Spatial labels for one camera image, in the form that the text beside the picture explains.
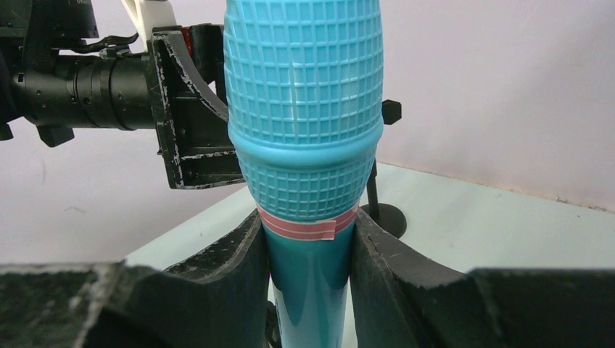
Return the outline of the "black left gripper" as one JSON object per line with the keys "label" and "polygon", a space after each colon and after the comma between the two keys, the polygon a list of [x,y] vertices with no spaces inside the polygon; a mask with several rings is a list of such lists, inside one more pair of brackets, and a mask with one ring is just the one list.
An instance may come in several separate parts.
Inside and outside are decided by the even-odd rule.
{"label": "black left gripper", "polygon": [[158,28],[147,46],[140,54],[58,56],[46,71],[15,65],[18,115],[49,147],[72,140],[77,128],[152,129],[172,189],[241,183],[227,131],[223,26]]}

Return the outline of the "blue toy microphone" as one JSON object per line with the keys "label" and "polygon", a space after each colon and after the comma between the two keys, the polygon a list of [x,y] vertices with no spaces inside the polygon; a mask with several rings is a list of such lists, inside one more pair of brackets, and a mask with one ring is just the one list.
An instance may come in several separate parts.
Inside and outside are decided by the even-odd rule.
{"label": "blue toy microphone", "polygon": [[283,347],[340,347],[384,121],[377,1],[228,1],[228,134],[265,231]]}

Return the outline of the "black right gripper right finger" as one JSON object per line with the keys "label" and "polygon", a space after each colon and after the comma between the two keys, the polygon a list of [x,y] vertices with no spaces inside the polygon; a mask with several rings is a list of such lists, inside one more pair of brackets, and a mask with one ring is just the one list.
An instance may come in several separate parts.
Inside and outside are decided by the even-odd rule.
{"label": "black right gripper right finger", "polygon": [[359,212],[350,271],[359,347],[612,347],[612,269],[453,270]]}

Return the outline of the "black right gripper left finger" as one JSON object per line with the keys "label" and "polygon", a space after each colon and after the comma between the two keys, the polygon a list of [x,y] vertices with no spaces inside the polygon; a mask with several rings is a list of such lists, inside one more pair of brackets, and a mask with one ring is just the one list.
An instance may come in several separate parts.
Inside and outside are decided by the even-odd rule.
{"label": "black right gripper left finger", "polygon": [[269,268],[256,212],[165,270],[1,266],[3,347],[264,347]]}

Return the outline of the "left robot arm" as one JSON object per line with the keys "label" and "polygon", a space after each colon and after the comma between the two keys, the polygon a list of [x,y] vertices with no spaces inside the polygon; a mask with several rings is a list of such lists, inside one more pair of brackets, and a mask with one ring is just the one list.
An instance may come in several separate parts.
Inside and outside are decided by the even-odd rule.
{"label": "left robot arm", "polygon": [[243,180],[227,134],[223,26],[126,1],[135,32],[99,37],[90,1],[1,3],[1,139],[25,118],[49,147],[77,128],[152,129],[172,189]]}

